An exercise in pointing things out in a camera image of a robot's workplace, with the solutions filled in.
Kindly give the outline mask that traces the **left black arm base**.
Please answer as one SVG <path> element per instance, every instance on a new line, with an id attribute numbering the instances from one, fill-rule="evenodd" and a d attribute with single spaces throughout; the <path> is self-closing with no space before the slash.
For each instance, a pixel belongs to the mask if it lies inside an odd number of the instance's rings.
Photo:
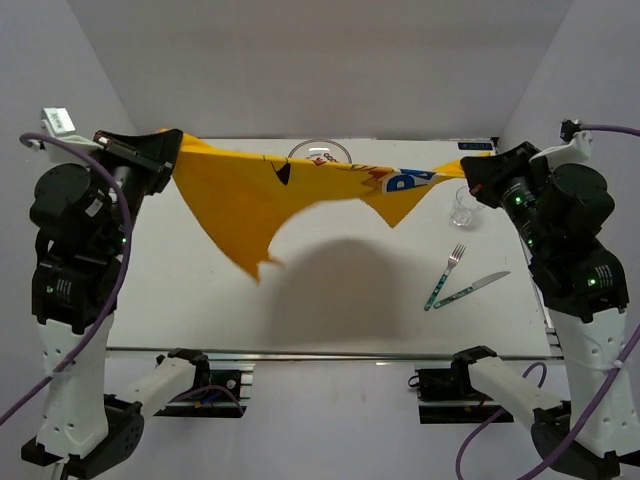
<path id="1" fill-rule="evenodd" d="M 159 417 L 241 419 L 251 398 L 254 365 L 211 361 L 208 379 L 167 405 Z"/>

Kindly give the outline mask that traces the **yellow Pikachu cloth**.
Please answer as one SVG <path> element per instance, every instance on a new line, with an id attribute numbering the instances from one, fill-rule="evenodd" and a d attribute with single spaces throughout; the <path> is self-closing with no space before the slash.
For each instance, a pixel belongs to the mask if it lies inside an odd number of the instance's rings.
<path id="1" fill-rule="evenodd" d="M 222 150 L 184 135 L 172 173 L 183 200 L 215 245 L 254 280 L 291 217 L 320 202 L 360 200 L 389 227 L 436 185 L 462 179 L 460 161 L 431 171 Z"/>

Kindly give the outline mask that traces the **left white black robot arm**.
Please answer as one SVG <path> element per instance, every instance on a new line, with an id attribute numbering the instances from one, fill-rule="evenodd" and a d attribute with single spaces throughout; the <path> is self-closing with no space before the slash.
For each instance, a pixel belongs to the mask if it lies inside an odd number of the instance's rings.
<path id="1" fill-rule="evenodd" d="M 38 434 L 22 458 L 63 477 L 92 479 L 127 460 L 146 421 L 176 399 L 211 387 L 207 356 L 175 349 L 117 394 L 104 391 L 106 343 L 129 266 L 143 200 L 175 169 L 183 134 L 92 141 L 26 134 L 53 165 L 37 181 L 29 216 L 37 227 L 31 305 L 43 343 L 48 393 Z"/>

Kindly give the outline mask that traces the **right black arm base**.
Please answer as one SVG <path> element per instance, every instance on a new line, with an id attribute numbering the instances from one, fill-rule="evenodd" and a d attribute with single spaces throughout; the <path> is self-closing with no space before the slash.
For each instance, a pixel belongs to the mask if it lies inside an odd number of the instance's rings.
<path id="1" fill-rule="evenodd" d="M 417 396 L 422 425 L 479 425 L 500 410 L 484 394 L 463 393 L 449 369 L 419 369 L 407 384 Z"/>

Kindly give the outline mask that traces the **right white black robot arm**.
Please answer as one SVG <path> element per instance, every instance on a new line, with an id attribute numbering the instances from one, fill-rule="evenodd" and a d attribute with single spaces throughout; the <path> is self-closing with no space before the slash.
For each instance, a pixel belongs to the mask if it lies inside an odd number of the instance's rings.
<path id="1" fill-rule="evenodd" d="M 529 270 L 555 327 L 570 397 L 515 373 L 490 348 L 457 353 L 451 384 L 461 397 L 496 401 L 530 431 L 540 468 L 578 479 L 613 479 L 639 462 L 639 410 L 625 362 L 629 295 L 619 259 L 598 240 L 614 200 L 584 156 L 554 164 L 529 143 L 461 162 L 470 193 L 506 212 L 530 253 Z"/>

